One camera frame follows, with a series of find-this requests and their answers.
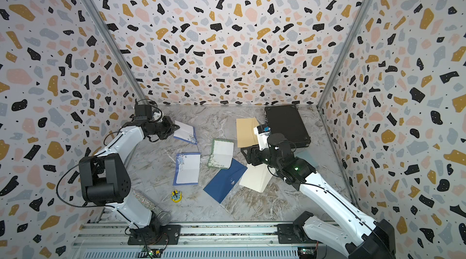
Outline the light teal envelope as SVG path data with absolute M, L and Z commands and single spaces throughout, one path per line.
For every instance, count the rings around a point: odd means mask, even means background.
M 308 164 L 312 165 L 315 169 L 319 168 L 319 164 L 311 155 L 309 150 L 304 150 L 299 153 L 295 153 L 295 156 L 300 159 L 304 159 Z

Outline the cream envelope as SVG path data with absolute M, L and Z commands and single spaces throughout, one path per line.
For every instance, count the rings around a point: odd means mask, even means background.
M 258 193 L 263 193 L 272 177 L 273 175 L 270 173 L 267 165 L 253 166 L 248 164 L 239 185 Z

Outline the yellow envelope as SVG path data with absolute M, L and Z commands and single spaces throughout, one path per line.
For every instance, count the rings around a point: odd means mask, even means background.
M 259 126 L 256 118 L 236 119 L 237 146 L 239 148 L 258 145 L 258 138 L 254 129 Z

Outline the white letter paper green border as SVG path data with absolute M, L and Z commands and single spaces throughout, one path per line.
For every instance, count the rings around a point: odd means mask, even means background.
M 207 166 L 210 168 L 229 169 L 233 160 L 234 142 L 214 139 Z

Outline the white letter paper blue border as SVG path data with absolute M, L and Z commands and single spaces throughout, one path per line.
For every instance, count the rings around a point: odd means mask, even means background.
M 199 183 L 201 154 L 179 153 L 176 158 L 174 186 L 197 185 Z

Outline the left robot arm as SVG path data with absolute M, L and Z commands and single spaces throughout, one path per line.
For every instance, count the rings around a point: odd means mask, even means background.
M 132 193 L 125 162 L 144 139 L 156 136 L 157 141 L 165 140 L 179 128 L 154 101 L 137 102 L 132 119 L 116 132 L 116 137 L 102 151 L 79 162 L 85 202 L 112 209 L 133 229 L 150 227 L 155 215 Z

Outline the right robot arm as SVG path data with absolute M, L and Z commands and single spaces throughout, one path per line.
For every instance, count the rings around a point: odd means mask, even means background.
M 304 211 L 292 224 L 295 240 L 321 242 L 349 259 L 395 258 L 394 227 L 387 220 L 375 220 L 335 191 L 315 167 L 295 156 L 284 135 L 259 140 L 259 145 L 241 149 L 246 162 L 274 169 L 274 176 L 312 199 L 335 221 L 332 225 Z

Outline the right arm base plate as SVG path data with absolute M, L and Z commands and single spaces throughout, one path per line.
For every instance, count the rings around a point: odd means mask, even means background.
M 278 224 L 277 236 L 280 244 L 298 244 L 304 246 L 317 243 L 316 240 L 310 239 L 301 227 L 292 223 Z

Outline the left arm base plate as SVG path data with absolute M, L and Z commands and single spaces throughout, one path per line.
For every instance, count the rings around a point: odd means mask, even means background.
M 181 225 L 167 225 L 159 227 L 154 231 L 149 226 L 142 229 L 130 229 L 127 227 L 125 229 L 125 234 L 129 237 L 127 241 L 128 245 L 177 245 L 181 228 Z

